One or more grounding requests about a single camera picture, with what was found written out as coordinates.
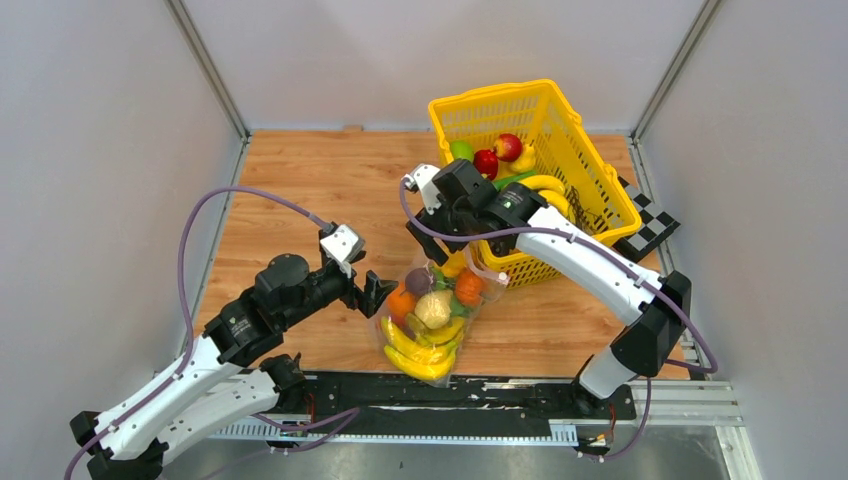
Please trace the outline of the beige lemon fruit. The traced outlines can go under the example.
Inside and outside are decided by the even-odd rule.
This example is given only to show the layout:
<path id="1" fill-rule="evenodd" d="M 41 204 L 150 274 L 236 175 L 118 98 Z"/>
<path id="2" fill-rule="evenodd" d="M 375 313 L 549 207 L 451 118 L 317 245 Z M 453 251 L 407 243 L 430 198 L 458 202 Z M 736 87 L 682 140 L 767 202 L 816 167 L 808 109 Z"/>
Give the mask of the beige lemon fruit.
<path id="1" fill-rule="evenodd" d="M 429 292 L 418 300 L 414 314 L 428 329 L 441 328 L 451 319 L 452 298 L 450 290 Z"/>

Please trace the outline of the dark purple passion fruit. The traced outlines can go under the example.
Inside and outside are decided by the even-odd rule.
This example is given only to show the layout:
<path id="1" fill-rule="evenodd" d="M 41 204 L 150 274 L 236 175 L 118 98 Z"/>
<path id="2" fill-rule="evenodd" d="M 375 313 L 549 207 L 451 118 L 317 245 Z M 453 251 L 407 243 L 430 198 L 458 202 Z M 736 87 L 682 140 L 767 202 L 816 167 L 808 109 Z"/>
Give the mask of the dark purple passion fruit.
<path id="1" fill-rule="evenodd" d="M 406 274 L 404 279 L 405 290 L 412 295 L 421 297 L 434 290 L 434 274 L 426 267 L 419 267 Z"/>

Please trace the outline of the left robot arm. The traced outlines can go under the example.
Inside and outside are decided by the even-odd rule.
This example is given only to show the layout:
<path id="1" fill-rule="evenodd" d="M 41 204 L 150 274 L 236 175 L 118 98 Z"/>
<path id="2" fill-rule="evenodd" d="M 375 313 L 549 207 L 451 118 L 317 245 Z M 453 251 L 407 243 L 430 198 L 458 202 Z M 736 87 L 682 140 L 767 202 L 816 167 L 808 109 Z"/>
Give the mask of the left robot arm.
<path id="1" fill-rule="evenodd" d="M 228 422 L 275 407 L 298 411 L 307 390 L 300 358 L 267 354 L 287 330 L 333 302 L 370 317 L 398 287 L 368 272 L 359 288 L 355 275 L 328 257 L 316 271 L 299 255 L 275 257 L 206 324 L 191 351 L 129 399 L 71 420 L 90 456 L 90 476 L 155 479 L 168 461 Z"/>

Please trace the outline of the clear zip top bag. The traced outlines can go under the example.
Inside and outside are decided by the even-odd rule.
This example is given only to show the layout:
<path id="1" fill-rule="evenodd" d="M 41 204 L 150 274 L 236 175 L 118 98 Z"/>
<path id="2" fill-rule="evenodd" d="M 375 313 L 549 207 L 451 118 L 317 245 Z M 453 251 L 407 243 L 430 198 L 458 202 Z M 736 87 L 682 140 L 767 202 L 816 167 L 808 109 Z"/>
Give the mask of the clear zip top bag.
<path id="1" fill-rule="evenodd" d="M 473 322 L 509 283 L 470 248 L 442 265 L 417 258 L 370 319 L 377 353 L 412 379 L 446 387 Z"/>

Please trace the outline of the orange fruit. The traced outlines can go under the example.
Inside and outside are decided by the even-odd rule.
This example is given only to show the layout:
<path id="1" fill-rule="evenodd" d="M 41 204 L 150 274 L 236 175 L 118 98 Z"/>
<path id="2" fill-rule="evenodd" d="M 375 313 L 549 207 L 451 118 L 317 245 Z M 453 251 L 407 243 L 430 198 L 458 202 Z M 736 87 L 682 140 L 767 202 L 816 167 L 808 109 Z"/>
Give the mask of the orange fruit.
<path id="1" fill-rule="evenodd" d="M 404 282 L 400 282 L 397 288 L 387 297 L 387 305 L 390 318 L 393 323 L 400 327 L 407 325 L 406 316 L 414 312 L 418 297 L 406 289 Z"/>

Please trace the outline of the small orange pumpkin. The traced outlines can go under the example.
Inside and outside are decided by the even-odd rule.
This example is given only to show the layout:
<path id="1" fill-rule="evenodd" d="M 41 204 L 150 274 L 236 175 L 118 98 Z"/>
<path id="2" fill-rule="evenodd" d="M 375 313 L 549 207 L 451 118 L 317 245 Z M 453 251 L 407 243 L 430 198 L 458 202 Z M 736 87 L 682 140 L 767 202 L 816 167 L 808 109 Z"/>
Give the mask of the small orange pumpkin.
<path id="1" fill-rule="evenodd" d="M 456 277 L 454 295 L 462 305 L 476 308 L 483 301 L 482 293 L 485 288 L 485 282 L 480 276 L 470 269 L 464 269 Z"/>

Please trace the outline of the yellow plastic basket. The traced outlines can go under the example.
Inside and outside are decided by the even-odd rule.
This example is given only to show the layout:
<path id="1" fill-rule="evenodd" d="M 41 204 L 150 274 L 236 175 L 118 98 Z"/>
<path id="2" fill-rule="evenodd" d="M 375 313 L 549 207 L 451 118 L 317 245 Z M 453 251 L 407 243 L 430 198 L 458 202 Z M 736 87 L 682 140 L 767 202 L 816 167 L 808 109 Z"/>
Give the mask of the yellow plastic basket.
<path id="1" fill-rule="evenodd" d="M 574 221 L 600 243 L 611 247 L 642 225 L 640 215 L 583 129 L 580 115 L 555 82 L 539 79 L 502 83 L 434 99 L 428 111 L 444 165 L 453 161 L 449 143 L 463 140 L 474 151 L 492 149 L 502 133 L 533 145 L 540 175 L 555 176 L 573 191 Z M 513 174 L 501 163 L 496 178 Z"/>

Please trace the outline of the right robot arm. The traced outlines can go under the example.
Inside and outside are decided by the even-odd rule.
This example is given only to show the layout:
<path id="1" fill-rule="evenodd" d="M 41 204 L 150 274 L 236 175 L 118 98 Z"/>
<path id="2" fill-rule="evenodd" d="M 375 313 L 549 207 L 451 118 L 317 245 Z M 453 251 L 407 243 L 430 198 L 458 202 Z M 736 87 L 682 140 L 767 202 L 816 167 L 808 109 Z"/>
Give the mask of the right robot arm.
<path id="1" fill-rule="evenodd" d="M 607 409 L 622 384 L 655 377 L 690 324 L 687 276 L 631 262 L 525 183 L 498 189 L 469 161 L 458 160 L 444 168 L 418 165 L 403 177 L 400 192 L 421 195 L 423 207 L 408 215 L 407 227 L 438 264 L 474 241 L 518 250 L 587 290 L 622 322 L 623 330 L 576 377 L 571 403 L 584 417 Z"/>

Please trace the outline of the yellow bell pepper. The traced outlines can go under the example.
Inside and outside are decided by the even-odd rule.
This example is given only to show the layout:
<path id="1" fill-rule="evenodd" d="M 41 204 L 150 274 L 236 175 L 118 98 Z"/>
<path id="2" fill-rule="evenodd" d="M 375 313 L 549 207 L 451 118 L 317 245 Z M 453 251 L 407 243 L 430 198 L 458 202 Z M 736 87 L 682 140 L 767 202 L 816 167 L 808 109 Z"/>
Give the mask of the yellow bell pepper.
<path id="1" fill-rule="evenodd" d="M 445 278 L 456 278 L 467 268 L 466 255 L 464 251 L 458 251 L 449 256 L 448 260 L 440 267 Z"/>

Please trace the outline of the yellow banana bunch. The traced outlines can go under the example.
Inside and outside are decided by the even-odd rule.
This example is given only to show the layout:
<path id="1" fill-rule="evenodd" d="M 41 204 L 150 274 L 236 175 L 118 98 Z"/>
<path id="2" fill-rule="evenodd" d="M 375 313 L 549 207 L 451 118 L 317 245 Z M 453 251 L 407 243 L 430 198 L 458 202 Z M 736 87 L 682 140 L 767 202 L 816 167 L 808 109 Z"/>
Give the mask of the yellow banana bunch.
<path id="1" fill-rule="evenodd" d="M 433 385 L 445 383 L 453 372 L 465 336 L 466 319 L 453 317 L 445 325 L 431 329 L 416 315 L 408 314 L 406 326 L 411 335 L 392 318 L 380 319 L 386 358 L 410 377 Z"/>

